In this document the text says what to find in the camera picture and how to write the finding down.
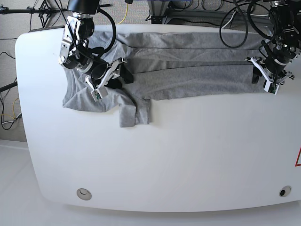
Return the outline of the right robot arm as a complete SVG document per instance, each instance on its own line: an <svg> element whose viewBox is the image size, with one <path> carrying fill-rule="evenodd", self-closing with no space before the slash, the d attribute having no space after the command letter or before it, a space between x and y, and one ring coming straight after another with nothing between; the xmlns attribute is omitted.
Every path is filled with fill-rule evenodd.
<svg viewBox="0 0 301 226"><path fill-rule="evenodd" d="M93 91L109 87L120 89L121 77L124 83L134 82L133 75L125 67L125 59L119 58L108 63L101 57L108 53L115 44L117 37L113 18L100 7L98 0L70 0L67 5L72 16L65 18L59 64L67 69L79 69L85 75L85 82ZM107 47L89 47L89 38L95 31L93 15L101 13L112 25L112 39Z"/></svg>

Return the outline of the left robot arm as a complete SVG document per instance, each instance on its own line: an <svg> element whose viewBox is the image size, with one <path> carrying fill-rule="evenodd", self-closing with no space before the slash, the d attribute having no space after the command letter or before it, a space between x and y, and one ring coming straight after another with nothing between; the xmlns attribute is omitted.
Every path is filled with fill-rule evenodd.
<svg viewBox="0 0 301 226"><path fill-rule="evenodd" d="M272 36L263 33L251 18L251 9L256 3L256 0L252 0L248 6L249 23L259 35L270 40L274 47L270 49L267 42L264 40L261 42L261 46L267 53L264 67L253 57L250 60L265 78L264 88L266 91L272 92L287 78L284 68L301 49L301 2L299 0L270 1L269 19L273 25Z"/></svg>

